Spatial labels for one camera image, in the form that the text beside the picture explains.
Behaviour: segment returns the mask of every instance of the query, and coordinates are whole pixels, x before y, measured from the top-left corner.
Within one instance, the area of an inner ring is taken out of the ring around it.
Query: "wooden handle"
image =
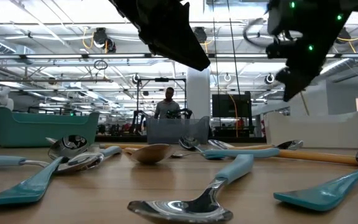
[[[129,148],[129,147],[123,149],[124,152],[129,153],[129,154],[136,152],[136,150],[138,150],[138,149]]]
[[[258,145],[258,146],[239,146],[239,147],[231,147],[230,149],[270,149],[274,147],[274,145]]]
[[[358,166],[358,162],[354,156],[335,155],[317,152],[299,152],[280,150],[279,157],[289,159],[304,159],[310,161],[321,161],[321,162],[336,162],[341,164],[349,164]]]
[[[112,144],[112,143],[109,143],[109,144],[101,144],[99,147],[101,149],[107,149],[110,146],[118,146],[121,149],[125,149],[127,147],[134,148],[134,149],[141,149],[141,148],[143,148],[145,146],[148,146],[148,145],[146,145],[146,144],[142,145],[142,144]]]

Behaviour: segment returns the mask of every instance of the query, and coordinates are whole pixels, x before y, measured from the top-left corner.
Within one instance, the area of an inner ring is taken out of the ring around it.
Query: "metal frame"
[[[186,78],[138,78],[137,82],[136,82],[136,92],[137,92],[137,96],[136,96],[136,111],[139,111],[139,92],[143,89],[143,87],[145,87],[150,81],[155,81],[155,82],[161,82],[160,80],[167,80],[169,81],[174,81],[184,92],[185,92],[185,108],[187,108],[187,79]],[[139,83],[141,81],[146,81],[146,83],[142,86],[142,88],[139,89]],[[185,88],[183,89],[178,83],[177,81],[183,81],[185,82]]]

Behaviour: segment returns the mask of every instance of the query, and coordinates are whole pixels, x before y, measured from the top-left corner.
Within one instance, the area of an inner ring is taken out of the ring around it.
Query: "white pillar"
[[[196,119],[211,116],[209,79],[209,68],[202,72],[192,68],[187,70],[187,108],[192,110]]]

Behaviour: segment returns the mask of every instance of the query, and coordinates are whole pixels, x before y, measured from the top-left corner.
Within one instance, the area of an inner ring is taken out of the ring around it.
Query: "ceiling pipe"
[[[28,10],[25,9],[24,5],[22,3],[18,3],[15,0],[10,0],[11,3],[13,3],[16,7],[18,7],[19,9],[21,9],[22,11],[24,11],[25,13],[27,13],[29,16],[33,17],[33,19],[35,19],[38,23],[39,26],[41,26],[42,28],[44,28],[49,34],[51,34],[52,36],[54,36],[56,39],[58,39],[64,46],[74,50],[74,52],[77,52],[75,49],[73,49],[72,47],[70,47],[70,45],[64,41],[63,39],[61,39],[57,34],[55,34],[51,29],[49,29],[44,23],[42,23],[35,15],[31,14],[31,12],[29,12]]]

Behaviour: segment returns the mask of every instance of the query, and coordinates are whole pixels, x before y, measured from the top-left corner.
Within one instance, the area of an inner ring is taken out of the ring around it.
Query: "desk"
[[[316,150],[355,154],[354,150]],[[0,149],[0,155],[50,161],[46,149]],[[14,223],[150,223],[127,210],[132,200],[190,200],[199,196],[225,161],[207,161],[197,154],[142,166],[125,155],[106,160],[97,169],[52,177],[38,203],[0,207],[0,224]],[[0,168],[0,191],[34,175],[41,168]],[[223,188],[218,201],[234,213],[229,223],[315,224],[358,223],[358,184],[345,201],[326,213],[310,212],[280,203],[274,192],[305,189],[347,174],[354,166],[290,159],[259,159],[251,173]]]

